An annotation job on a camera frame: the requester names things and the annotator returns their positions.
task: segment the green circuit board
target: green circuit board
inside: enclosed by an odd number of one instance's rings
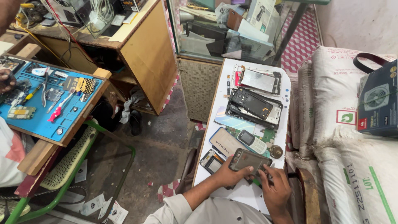
[[[230,126],[225,126],[225,129],[232,134],[236,139],[238,138],[238,135],[240,133],[240,130],[236,129],[236,128],[231,128]],[[257,136],[254,135],[256,138],[260,139],[261,141],[265,142],[265,143],[271,143],[273,144],[274,140],[275,140],[275,131],[274,130],[270,130],[265,128],[264,130],[264,135],[263,136]],[[265,157],[270,158],[269,155],[269,147],[267,147],[267,150],[265,151],[265,153],[262,155]]]

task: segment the red wire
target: red wire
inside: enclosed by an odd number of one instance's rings
[[[91,59],[92,62],[94,62],[94,64],[99,67],[99,65],[94,61],[93,58],[90,57],[89,54],[87,54],[87,52],[81,47],[81,45],[76,41],[76,39],[72,36],[72,34],[70,33],[70,31],[68,30],[68,28],[66,28],[64,26],[64,24],[61,22],[61,20],[59,19],[58,15],[56,14],[55,10],[53,9],[53,7],[51,6],[51,4],[48,2],[48,0],[46,0],[47,4],[50,6],[51,10],[54,12],[55,16],[57,17],[59,23],[66,29],[66,31],[69,33],[70,37],[73,39],[73,41],[79,46],[79,48]]]

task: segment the yellow wire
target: yellow wire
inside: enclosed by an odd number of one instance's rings
[[[29,30],[27,30],[27,29],[21,27],[18,23],[17,23],[17,26],[19,26],[21,29],[25,30],[27,33],[29,33],[30,35],[32,35],[33,38],[35,38],[40,44],[42,44],[45,48],[47,48],[55,57],[57,57],[58,60],[60,60],[61,63],[62,63],[64,66],[66,66],[68,69],[70,69],[70,67],[69,67],[67,64],[65,64],[65,63],[58,57],[58,55],[56,55],[48,46],[46,46],[43,42],[41,42],[33,33],[31,33]]]

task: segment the blue silicone repair mat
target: blue silicone repair mat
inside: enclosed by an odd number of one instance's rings
[[[27,63],[24,67],[19,69],[19,71],[15,74],[15,78],[18,81],[22,81],[25,79],[28,79],[32,86],[28,90],[28,93],[33,92],[33,90],[41,83],[43,83],[44,78],[41,76],[36,76],[33,75],[32,73],[26,73],[26,71],[29,69],[30,65],[34,62],[29,62]],[[44,68],[46,68],[46,65],[42,65],[39,63],[36,63]],[[76,72],[70,72],[70,71],[65,71],[62,69],[56,69],[53,67],[50,67],[53,72],[48,77],[47,81],[47,90],[50,88],[54,89],[60,89],[62,90],[62,83],[66,80],[66,78],[61,77],[61,76],[56,76],[55,72],[59,71],[62,72],[68,76],[72,77],[79,77],[79,78],[88,78],[88,79],[93,79],[93,77],[88,76],[88,75],[83,75],[80,73]],[[51,114],[55,111],[57,108],[58,104],[61,103],[68,95],[69,92],[64,90],[64,93],[61,96],[61,99],[55,104],[55,106],[51,109],[49,113],[47,113],[48,109],[51,107],[53,102],[47,100],[46,101],[46,107],[44,108],[41,102],[41,92],[43,90],[43,87],[41,87],[35,94],[34,96],[26,102],[24,106],[34,106],[36,107],[36,111],[33,113],[33,118],[30,120],[13,120],[13,119],[7,119],[7,114],[10,109],[10,105],[7,105],[5,103],[0,104],[0,116],[6,120],[6,122],[10,125],[22,128],[24,130],[27,130],[29,132],[41,135],[43,137],[49,138],[54,141],[60,141],[68,129],[71,127],[73,122],[76,120],[76,118],[79,116],[79,114],[82,112],[82,109],[88,104],[90,99],[92,98],[93,94],[98,90],[98,87],[100,86],[102,80],[100,79],[95,79],[95,87],[94,87],[94,92],[90,94],[86,102],[81,102],[80,99],[82,95],[78,96],[77,93],[75,92],[72,97],[69,98],[69,100],[63,105],[61,114],[57,118],[55,118],[54,122],[49,122],[47,121]],[[57,130],[61,128],[62,133],[57,134]]]

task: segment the black shoe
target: black shoe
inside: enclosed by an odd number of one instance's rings
[[[132,135],[137,136],[141,134],[142,132],[141,120],[142,120],[141,113],[137,110],[132,110],[129,119]]]

